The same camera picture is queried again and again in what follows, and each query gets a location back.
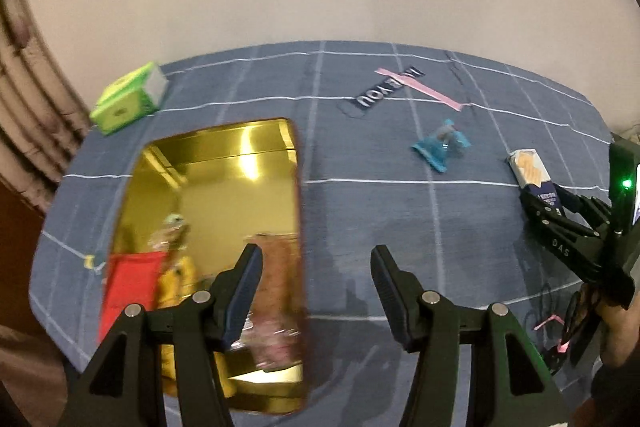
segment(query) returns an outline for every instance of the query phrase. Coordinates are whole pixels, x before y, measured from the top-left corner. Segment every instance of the yellow-green tissue box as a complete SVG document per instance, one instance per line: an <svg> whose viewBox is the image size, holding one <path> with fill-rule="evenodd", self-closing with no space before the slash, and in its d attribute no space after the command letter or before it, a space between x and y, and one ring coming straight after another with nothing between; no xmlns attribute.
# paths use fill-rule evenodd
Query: yellow-green tissue box
<svg viewBox="0 0 640 427"><path fill-rule="evenodd" d="M91 120L103 134L158 110L167 79L155 62L116 80L102 93L91 111Z"/></svg>

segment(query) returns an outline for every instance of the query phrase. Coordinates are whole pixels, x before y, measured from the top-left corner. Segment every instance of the blue tablecloth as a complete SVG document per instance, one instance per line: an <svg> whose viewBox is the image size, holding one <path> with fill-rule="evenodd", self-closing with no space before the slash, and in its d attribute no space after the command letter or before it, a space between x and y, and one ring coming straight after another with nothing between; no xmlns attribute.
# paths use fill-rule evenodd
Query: blue tablecloth
<svg viewBox="0 0 640 427"><path fill-rule="evenodd" d="M402 88L362 118L340 104L379 82L383 67L414 66L426 85L457 102L455 112ZM113 136L92 130L47 216L31 273L33 312L69 360L83 369L96 347L102 268L129 173L155 139L222 123L287 117L300 147L306 291L313 389L308 407L277 419L234 413L238 426L396 425L416 357L390 334L369 274L369 253L388 245L402 269L458 305L503 301L538 346L557 325L576 277L524 227L511 150L535 148L551 178L607 200L608 142L583 95L547 78L460 53L374 42L289 42L165 65L162 109ZM451 118L472 144L444 174L411 145ZM94 255L94 268L84 267ZM463 349L454 425L463 425L469 350ZM576 405L590 367L556 377ZM166 399L169 425L179 425Z"/></svg>

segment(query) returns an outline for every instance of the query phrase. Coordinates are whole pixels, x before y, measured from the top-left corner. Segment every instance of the table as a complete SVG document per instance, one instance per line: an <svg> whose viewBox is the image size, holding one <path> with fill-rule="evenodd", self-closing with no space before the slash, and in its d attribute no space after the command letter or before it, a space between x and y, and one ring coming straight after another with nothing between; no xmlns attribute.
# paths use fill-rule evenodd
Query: table
<svg viewBox="0 0 640 427"><path fill-rule="evenodd" d="M426 85L467 104L455 112L405 87L362 118L342 103L414 66ZM390 334L369 274L386 244L401 269L457 305L502 301L538 346L558 325L577 278L530 237L511 150L535 148L551 178L607 200L610 134L580 93L500 62L376 42L288 42L188 58L162 67L170 87L156 114L103 137L94 129L58 188L33 263L30 301L63 353L83 369L96 344L104 262L129 173L149 141L217 124L290 118L297 129L313 382L308 407L285 419L233 413L238 426L396 425L416 355ZM471 142L449 170L411 145L454 120ZM87 255L94 267L85 268ZM454 425L463 425L470 352L462 349ZM569 403L588 392L589 363L556 376ZM169 425L180 425L166 398Z"/></svg>

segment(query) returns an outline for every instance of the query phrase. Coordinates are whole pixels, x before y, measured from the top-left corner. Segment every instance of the gold metal tray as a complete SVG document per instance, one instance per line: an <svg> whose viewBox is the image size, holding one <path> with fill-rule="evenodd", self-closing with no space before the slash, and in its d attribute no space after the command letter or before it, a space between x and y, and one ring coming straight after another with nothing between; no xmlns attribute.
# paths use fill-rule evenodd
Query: gold metal tray
<svg viewBox="0 0 640 427"><path fill-rule="evenodd" d="M185 253L203 279L232 267L248 237L300 237L297 167L294 129L285 119L213 127L152 142L132 173L111 253L149 251L149 237L171 213L189 223ZM287 308L303 329L300 242L296 245ZM282 414L303 406L302 363L266 373L257 369L248 349L224 358L220 373L230 407ZM170 383L165 391L172 391Z"/></svg>

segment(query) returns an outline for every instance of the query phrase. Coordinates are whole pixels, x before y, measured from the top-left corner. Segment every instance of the person's arm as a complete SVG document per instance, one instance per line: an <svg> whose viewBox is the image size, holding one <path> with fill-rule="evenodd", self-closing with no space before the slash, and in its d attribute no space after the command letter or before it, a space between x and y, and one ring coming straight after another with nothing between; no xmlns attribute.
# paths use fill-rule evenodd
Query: person's arm
<svg viewBox="0 0 640 427"><path fill-rule="evenodd" d="M596 312L606 325L600 346L600 358L604 365L620 367L636 349L640 330L640 297L625 310L622 306L612 306L606 299L597 305Z"/></svg>

